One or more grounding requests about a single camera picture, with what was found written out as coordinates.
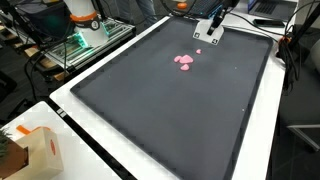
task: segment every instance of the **green light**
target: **green light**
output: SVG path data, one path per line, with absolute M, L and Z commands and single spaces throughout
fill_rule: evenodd
M 104 29 L 104 32 L 106 32 L 106 35 L 109 36 L 110 33 L 108 32 L 106 26 L 105 26 L 103 23 L 101 23 L 101 25 L 102 25 L 102 27 L 103 27 L 103 29 Z
M 76 40 L 78 41 L 78 43 L 80 44 L 81 47 L 83 47 L 83 48 L 89 47 L 87 41 L 84 39 L 81 32 L 75 34 L 74 37 L 76 38 Z

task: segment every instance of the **black mat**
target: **black mat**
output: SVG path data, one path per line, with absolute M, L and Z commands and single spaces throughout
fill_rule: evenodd
M 213 46 L 196 23 L 171 18 L 71 91 L 178 177 L 230 179 L 272 41 L 225 29 Z

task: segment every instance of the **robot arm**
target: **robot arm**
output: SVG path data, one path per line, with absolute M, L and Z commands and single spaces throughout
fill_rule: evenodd
M 100 22 L 91 0 L 64 0 L 75 22 L 75 32 L 84 47 L 97 47 L 108 42 L 108 32 Z
M 227 0 L 226 3 L 217 11 L 213 19 L 200 20 L 193 34 L 193 37 L 195 39 L 217 45 L 224 33 L 224 29 L 221 26 L 221 23 L 223 22 L 224 17 L 227 14 L 227 9 L 229 7 L 236 7 L 238 3 L 239 0 Z

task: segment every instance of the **white table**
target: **white table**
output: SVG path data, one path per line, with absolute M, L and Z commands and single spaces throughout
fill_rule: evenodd
M 240 3 L 240 9 L 235 10 L 234 13 L 242 15 L 250 21 L 253 20 L 253 16 L 243 13 L 243 5 L 243 3 Z M 151 32 L 157 26 L 161 25 L 167 19 L 168 18 L 160 20 L 157 24 L 147 29 L 50 95 L 50 98 L 56 104 L 58 104 L 75 120 L 76 123 L 84 128 L 102 147 L 104 147 L 139 180 L 169 180 L 177 179 L 177 177 L 139 149 L 99 115 L 94 113 L 89 107 L 84 105 L 70 92 L 70 89 L 113 59 L 116 55 Z M 244 20 L 231 15 L 226 16 L 223 24 L 255 29 Z M 284 33 L 283 28 L 268 28 L 268 30 Z M 280 36 L 271 36 L 277 39 L 280 38 Z M 261 84 L 234 171 L 233 180 L 262 180 L 266 177 L 285 74 L 283 62 L 274 56 L 276 50 L 277 47 L 275 45 L 271 51 L 261 79 Z
M 12 139 L 23 136 L 16 130 L 49 127 L 57 134 L 64 171 L 53 180 L 121 180 L 121 178 L 45 103 L 40 102 L 5 125 Z

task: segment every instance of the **pink object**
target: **pink object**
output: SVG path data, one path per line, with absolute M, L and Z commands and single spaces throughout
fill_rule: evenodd
M 184 56 L 180 59 L 180 63 L 181 63 L 181 64 L 193 63 L 193 59 L 192 59 L 192 57 L 190 57 L 189 55 L 184 55 Z
M 196 53 L 197 53 L 197 54 L 201 54 L 201 49 L 198 49 L 198 50 L 196 51 Z
M 181 66 L 180 69 L 181 69 L 182 71 L 188 71 L 189 68 L 190 68 L 189 65 L 188 65 L 188 64 L 185 64 L 185 65 Z
M 174 58 L 174 62 L 179 62 L 181 58 L 182 58 L 181 56 L 175 57 L 175 58 Z

